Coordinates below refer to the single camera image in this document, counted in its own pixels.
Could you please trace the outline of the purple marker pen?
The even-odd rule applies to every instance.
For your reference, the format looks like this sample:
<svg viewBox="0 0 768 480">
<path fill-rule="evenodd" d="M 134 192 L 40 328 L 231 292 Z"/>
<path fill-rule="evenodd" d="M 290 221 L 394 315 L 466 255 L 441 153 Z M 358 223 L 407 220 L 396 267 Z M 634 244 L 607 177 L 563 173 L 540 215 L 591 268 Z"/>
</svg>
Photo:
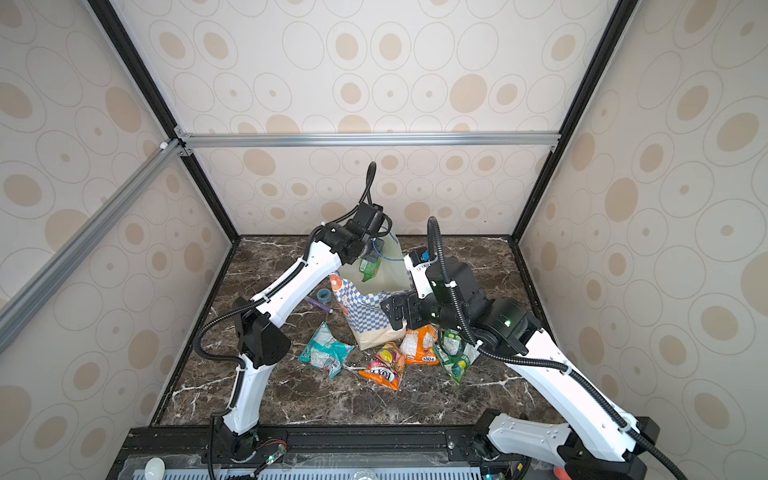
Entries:
<svg viewBox="0 0 768 480">
<path fill-rule="evenodd" d="M 312 306 L 323 310 L 324 312 L 326 312 L 328 314 L 332 314 L 333 313 L 333 309 L 332 308 L 330 308 L 328 305 L 320 302 L 319 300 L 316 300 L 316 299 L 312 298 L 311 296 L 305 296 L 303 300 L 305 302 L 311 304 Z"/>
</svg>

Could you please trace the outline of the black corner frame post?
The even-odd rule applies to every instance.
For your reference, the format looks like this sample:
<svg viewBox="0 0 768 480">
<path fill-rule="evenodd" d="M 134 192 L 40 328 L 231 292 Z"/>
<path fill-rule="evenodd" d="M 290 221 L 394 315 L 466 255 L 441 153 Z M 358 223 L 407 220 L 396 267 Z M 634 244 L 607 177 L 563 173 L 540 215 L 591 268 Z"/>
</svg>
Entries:
<svg viewBox="0 0 768 480">
<path fill-rule="evenodd" d="M 152 78 L 139 51 L 131 40 L 123 22 L 119 19 L 117 10 L 110 1 L 89 0 L 87 4 L 115 48 L 118 57 L 126 67 L 163 132 L 169 139 L 180 142 L 183 147 L 181 159 L 187 172 L 190 174 L 228 240 L 233 244 L 237 244 L 241 235 L 237 232 L 229 215 L 225 212 L 223 204 L 215 193 L 207 175 L 204 173 L 200 162 L 181 138 L 178 122 L 163 97 L 158 84 Z"/>
<path fill-rule="evenodd" d="M 606 28 L 597 43 L 581 83 L 560 127 L 557 145 L 548 154 L 533 189 L 524 205 L 521 216 L 510 236 L 510 244 L 522 240 L 542 198 L 554 177 L 565 151 L 572 140 L 593 94 L 639 4 L 638 0 L 621 0 L 615 5 Z"/>
</svg>

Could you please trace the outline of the green corn chips packet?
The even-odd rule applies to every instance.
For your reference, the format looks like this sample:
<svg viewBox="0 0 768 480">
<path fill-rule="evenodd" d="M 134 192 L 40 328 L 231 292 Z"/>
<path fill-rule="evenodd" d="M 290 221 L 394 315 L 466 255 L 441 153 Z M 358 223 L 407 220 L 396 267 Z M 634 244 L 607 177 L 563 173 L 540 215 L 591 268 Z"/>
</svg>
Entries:
<svg viewBox="0 0 768 480">
<path fill-rule="evenodd" d="M 359 272 L 362 275 L 362 281 L 372 280 L 378 273 L 382 263 L 380 256 L 369 256 L 362 258 L 359 264 Z"/>
</svg>

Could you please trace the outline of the orange snack packet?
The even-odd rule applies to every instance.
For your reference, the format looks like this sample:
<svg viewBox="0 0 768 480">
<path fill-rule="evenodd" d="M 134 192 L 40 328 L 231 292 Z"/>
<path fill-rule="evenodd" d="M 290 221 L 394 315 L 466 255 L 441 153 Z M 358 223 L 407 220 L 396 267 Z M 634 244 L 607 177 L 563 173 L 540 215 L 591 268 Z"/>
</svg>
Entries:
<svg viewBox="0 0 768 480">
<path fill-rule="evenodd" d="M 406 364 L 438 365 L 439 360 L 434 350 L 437 340 L 438 331 L 432 325 L 408 329 L 400 345 Z"/>
</svg>

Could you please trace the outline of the aluminium rail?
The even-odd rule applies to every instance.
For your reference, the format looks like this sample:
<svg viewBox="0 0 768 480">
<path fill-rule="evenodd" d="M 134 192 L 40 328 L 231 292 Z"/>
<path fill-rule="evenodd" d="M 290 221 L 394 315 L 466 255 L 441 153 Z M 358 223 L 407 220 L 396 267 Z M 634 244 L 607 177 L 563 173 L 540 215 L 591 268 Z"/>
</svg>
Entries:
<svg viewBox="0 0 768 480">
<path fill-rule="evenodd" d="M 168 162 L 179 156 L 181 150 L 181 141 L 178 139 L 170 140 L 165 147 L 157 149 L 6 304 L 1 311 L 2 350 L 14 342 Z"/>
<path fill-rule="evenodd" d="M 195 148 L 336 148 L 336 147 L 440 147 L 517 146 L 552 147 L 561 135 L 554 131 L 523 132 L 385 132 L 307 134 L 199 134 L 182 133 L 180 139 Z"/>
</svg>

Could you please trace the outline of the aluminium rail back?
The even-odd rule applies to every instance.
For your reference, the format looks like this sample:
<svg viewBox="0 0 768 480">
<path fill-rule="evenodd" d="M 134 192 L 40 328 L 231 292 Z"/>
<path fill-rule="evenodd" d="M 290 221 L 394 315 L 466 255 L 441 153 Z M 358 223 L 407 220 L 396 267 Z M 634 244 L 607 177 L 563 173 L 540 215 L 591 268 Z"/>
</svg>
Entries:
<svg viewBox="0 0 768 480">
<path fill-rule="evenodd" d="M 523 132 L 385 132 L 307 134 L 199 134 L 182 133 L 180 139 L 195 148 L 336 148 L 336 147 L 440 147 L 517 146 L 552 147 L 561 135 L 554 131 Z"/>
</svg>

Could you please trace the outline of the white round knob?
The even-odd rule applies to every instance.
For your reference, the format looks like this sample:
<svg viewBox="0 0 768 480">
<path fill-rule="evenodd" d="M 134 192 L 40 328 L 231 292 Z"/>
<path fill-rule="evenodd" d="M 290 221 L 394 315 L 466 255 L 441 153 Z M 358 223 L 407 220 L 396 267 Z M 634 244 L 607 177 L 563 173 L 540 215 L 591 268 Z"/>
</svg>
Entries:
<svg viewBox="0 0 768 480">
<path fill-rule="evenodd" d="M 163 480 L 165 476 L 165 463 L 159 457 L 151 458 L 144 468 L 145 480 Z"/>
</svg>

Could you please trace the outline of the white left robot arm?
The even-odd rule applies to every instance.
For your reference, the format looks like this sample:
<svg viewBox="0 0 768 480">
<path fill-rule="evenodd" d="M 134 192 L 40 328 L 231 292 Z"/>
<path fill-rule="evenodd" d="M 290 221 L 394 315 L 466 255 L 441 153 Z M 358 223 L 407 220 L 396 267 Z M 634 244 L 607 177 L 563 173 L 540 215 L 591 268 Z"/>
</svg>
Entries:
<svg viewBox="0 0 768 480">
<path fill-rule="evenodd" d="M 376 163 L 368 165 L 365 187 L 358 204 L 336 220 L 314 228 L 304 251 L 276 281 L 221 315 L 195 334 L 193 348 L 202 358 L 235 365 L 236 379 L 227 407 L 211 415 L 209 449 L 219 441 L 230 459 L 249 461 L 256 452 L 272 442 L 260 443 L 256 433 L 260 406 L 272 371 L 291 347 L 281 331 L 295 307 L 324 280 L 343 265 L 369 254 L 376 240 L 389 233 L 391 219 L 383 207 L 375 204 L 371 187 Z M 238 338 L 238 353 L 215 354 L 203 346 L 205 335 L 219 323 L 233 318 Z"/>
</svg>

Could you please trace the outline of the red yellow snack packet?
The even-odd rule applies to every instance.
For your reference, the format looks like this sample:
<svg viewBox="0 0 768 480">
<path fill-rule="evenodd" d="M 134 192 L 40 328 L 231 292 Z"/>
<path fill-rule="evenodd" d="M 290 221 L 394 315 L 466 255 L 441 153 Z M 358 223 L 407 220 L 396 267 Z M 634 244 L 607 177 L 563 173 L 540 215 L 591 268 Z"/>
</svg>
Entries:
<svg viewBox="0 0 768 480">
<path fill-rule="evenodd" d="M 405 355 L 394 342 L 387 342 L 377 352 L 368 367 L 359 371 L 358 374 L 379 385 L 397 391 L 404 376 L 405 366 Z"/>
</svg>

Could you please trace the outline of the black corner frame post right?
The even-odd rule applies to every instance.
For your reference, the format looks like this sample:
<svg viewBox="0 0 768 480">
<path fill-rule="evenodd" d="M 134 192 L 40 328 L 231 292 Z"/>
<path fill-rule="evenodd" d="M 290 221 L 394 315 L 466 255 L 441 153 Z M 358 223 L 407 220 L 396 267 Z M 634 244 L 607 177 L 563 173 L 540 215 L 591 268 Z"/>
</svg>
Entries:
<svg viewBox="0 0 768 480">
<path fill-rule="evenodd" d="M 542 198 L 554 177 L 565 151 L 572 140 L 593 94 L 639 4 L 638 0 L 621 0 L 615 5 L 606 28 L 597 43 L 581 83 L 560 127 L 557 145 L 548 154 L 533 189 L 524 205 L 521 216 L 510 236 L 510 244 L 522 240 Z"/>
</svg>

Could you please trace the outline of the blue checkered paper bag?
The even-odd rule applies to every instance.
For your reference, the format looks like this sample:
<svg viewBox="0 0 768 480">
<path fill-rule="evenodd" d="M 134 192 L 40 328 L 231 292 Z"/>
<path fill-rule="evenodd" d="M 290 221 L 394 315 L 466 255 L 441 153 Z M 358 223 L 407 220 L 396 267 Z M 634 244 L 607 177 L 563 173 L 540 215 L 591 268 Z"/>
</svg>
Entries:
<svg viewBox="0 0 768 480">
<path fill-rule="evenodd" d="M 361 259 L 343 265 L 329 275 L 331 291 L 361 350 L 387 342 L 399 342 L 406 327 L 395 329 L 380 307 L 383 300 L 412 288 L 405 268 L 404 256 L 397 236 L 390 233 L 377 244 L 382 254 L 376 275 L 363 280 Z"/>
</svg>

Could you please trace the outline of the teal snack packet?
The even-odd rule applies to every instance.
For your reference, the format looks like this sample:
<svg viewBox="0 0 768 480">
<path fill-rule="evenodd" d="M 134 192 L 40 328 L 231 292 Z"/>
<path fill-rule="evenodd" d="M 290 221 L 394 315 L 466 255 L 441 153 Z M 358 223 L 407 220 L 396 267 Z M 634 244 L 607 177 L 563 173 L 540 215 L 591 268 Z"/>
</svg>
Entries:
<svg viewBox="0 0 768 480">
<path fill-rule="evenodd" d="M 353 350 L 352 345 L 337 340 L 328 325 L 323 322 L 305 346 L 298 360 L 322 370 L 330 379 L 333 379 L 341 372 L 346 359 Z"/>
</svg>

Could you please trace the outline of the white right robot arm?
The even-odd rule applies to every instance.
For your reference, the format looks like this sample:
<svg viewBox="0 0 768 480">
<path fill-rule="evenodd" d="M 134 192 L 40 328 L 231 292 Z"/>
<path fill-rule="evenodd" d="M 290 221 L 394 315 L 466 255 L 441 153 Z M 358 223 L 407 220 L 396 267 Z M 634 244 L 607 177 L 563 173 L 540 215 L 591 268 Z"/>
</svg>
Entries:
<svg viewBox="0 0 768 480">
<path fill-rule="evenodd" d="M 522 375 L 556 408 L 561 424 L 486 413 L 480 433 L 498 453 L 519 454 L 562 469 L 571 479 L 642 479 L 649 454 L 676 479 L 684 472 L 656 446 L 659 427 L 603 394 L 559 349 L 541 322 L 511 298 L 490 299 L 471 268 L 444 251 L 438 220 L 427 221 L 427 246 L 404 259 L 413 289 L 382 301 L 394 327 L 434 324 L 455 330 L 479 355 Z"/>
</svg>

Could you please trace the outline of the aluminium rail left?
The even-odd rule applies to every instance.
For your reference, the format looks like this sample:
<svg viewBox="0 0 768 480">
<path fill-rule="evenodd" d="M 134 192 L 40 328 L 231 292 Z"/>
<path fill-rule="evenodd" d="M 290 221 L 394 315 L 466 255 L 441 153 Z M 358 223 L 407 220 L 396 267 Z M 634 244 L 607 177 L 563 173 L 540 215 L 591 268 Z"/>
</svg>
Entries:
<svg viewBox="0 0 768 480">
<path fill-rule="evenodd" d="M 157 149 L 6 304 L 1 311 L 2 350 L 14 342 L 168 162 L 179 156 L 181 150 L 181 141 L 178 139 L 170 140 L 165 147 Z"/>
</svg>

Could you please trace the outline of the blue tape roll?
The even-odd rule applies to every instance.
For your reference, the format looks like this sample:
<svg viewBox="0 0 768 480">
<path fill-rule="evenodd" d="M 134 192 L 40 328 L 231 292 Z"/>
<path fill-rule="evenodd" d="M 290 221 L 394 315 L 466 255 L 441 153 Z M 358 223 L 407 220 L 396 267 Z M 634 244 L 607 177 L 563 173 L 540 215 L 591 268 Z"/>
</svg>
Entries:
<svg viewBox="0 0 768 480">
<path fill-rule="evenodd" d="M 322 288 L 317 291 L 316 298 L 323 304 L 329 305 L 332 299 L 332 293 L 329 289 Z"/>
</svg>

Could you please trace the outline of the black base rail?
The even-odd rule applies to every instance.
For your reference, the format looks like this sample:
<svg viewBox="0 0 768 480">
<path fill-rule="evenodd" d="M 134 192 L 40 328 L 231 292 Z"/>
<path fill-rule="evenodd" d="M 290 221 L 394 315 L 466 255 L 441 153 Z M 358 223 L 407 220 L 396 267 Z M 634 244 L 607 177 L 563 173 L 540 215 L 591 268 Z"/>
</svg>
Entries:
<svg viewBox="0 0 768 480">
<path fill-rule="evenodd" d="M 551 479 L 553 467 L 519 454 L 482 457 L 470 425 L 267 426 L 275 444 L 237 463 L 207 427 L 131 430 L 110 479 L 141 479 L 153 458 L 167 479 Z"/>
</svg>

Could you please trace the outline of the green snack packet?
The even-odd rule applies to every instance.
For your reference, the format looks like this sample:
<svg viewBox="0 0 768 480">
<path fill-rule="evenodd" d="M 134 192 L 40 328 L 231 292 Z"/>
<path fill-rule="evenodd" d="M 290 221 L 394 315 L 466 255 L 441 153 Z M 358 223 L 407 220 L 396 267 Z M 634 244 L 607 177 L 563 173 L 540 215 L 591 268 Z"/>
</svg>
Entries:
<svg viewBox="0 0 768 480">
<path fill-rule="evenodd" d="M 467 370 L 480 356 L 477 349 L 455 330 L 439 331 L 434 352 L 440 365 L 457 385 L 463 382 Z"/>
</svg>

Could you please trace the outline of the black corner frame post left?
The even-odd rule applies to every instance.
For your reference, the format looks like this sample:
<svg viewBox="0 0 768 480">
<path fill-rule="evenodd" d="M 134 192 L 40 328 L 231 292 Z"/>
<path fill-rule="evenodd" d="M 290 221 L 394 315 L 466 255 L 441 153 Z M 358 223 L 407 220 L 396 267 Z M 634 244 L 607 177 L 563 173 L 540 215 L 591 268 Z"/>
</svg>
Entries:
<svg viewBox="0 0 768 480">
<path fill-rule="evenodd" d="M 223 204 L 215 193 L 207 175 L 204 173 L 200 162 L 181 138 L 178 122 L 163 97 L 158 84 L 152 78 L 139 51 L 131 40 L 123 22 L 119 19 L 117 10 L 110 1 L 89 0 L 87 4 L 115 48 L 118 57 L 126 67 L 163 132 L 169 139 L 180 142 L 183 147 L 181 159 L 187 172 L 190 174 L 228 240 L 233 244 L 237 244 L 241 235 L 237 232 L 229 215 L 225 212 Z"/>
</svg>

